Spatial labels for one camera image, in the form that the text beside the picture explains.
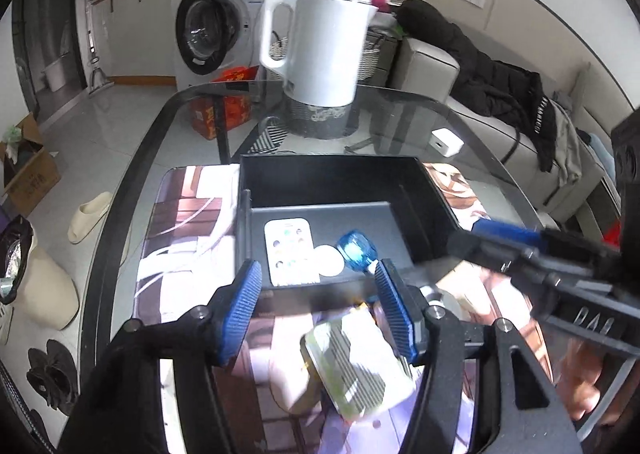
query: woven basket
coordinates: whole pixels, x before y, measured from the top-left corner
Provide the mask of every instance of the woven basket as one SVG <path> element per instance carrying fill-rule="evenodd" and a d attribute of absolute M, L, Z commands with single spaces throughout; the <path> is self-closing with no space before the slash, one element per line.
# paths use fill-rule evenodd
<path fill-rule="evenodd" d="M 287 37 L 276 40 L 269 49 L 269 55 L 274 60 L 282 60 L 287 54 Z M 358 68 L 358 82 L 364 82 L 373 76 L 380 58 L 380 46 L 376 42 L 365 40 L 360 67 Z M 267 80 L 282 80 L 282 76 L 270 69 L 267 71 Z"/>

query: mop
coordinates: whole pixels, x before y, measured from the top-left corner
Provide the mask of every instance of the mop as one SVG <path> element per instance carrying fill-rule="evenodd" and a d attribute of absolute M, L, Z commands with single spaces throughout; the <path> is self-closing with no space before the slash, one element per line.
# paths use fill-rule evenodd
<path fill-rule="evenodd" d="M 113 85 L 104 71 L 98 65 L 100 56 L 95 50 L 94 45 L 94 19 L 91 13 L 91 4 L 89 0 L 84 0 L 84 18 L 86 20 L 86 39 L 87 47 L 89 47 L 89 65 L 92 68 L 91 77 L 89 78 L 89 96 Z"/>

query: white phone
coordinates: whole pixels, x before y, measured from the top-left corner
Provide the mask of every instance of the white phone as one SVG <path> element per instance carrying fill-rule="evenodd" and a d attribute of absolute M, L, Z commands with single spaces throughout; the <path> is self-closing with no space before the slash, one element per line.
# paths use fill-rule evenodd
<path fill-rule="evenodd" d="M 320 282 L 313 261 L 314 242 L 306 219 L 274 219 L 264 225 L 269 274 L 274 286 Z"/>

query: cardboard box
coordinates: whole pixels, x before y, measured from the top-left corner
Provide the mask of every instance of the cardboard box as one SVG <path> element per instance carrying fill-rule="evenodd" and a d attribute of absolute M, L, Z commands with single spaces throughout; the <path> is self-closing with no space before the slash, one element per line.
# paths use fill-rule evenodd
<path fill-rule="evenodd" d="M 49 151 L 44 148 L 33 114 L 29 113 L 17 127 L 22 129 L 20 148 L 27 148 L 34 155 L 20 169 L 14 170 L 10 160 L 5 163 L 9 159 L 5 154 L 6 145 L 0 142 L 0 160 L 4 164 L 4 190 L 16 209 L 26 217 L 60 181 L 60 174 Z"/>

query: washing machine door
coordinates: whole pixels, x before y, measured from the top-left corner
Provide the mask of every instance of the washing machine door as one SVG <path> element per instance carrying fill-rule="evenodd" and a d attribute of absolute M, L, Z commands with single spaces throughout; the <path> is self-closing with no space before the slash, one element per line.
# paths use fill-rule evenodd
<path fill-rule="evenodd" d="M 182 0 L 175 18 L 175 39 L 184 63 L 196 74 L 220 67 L 235 43 L 238 20 L 226 0 Z"/>

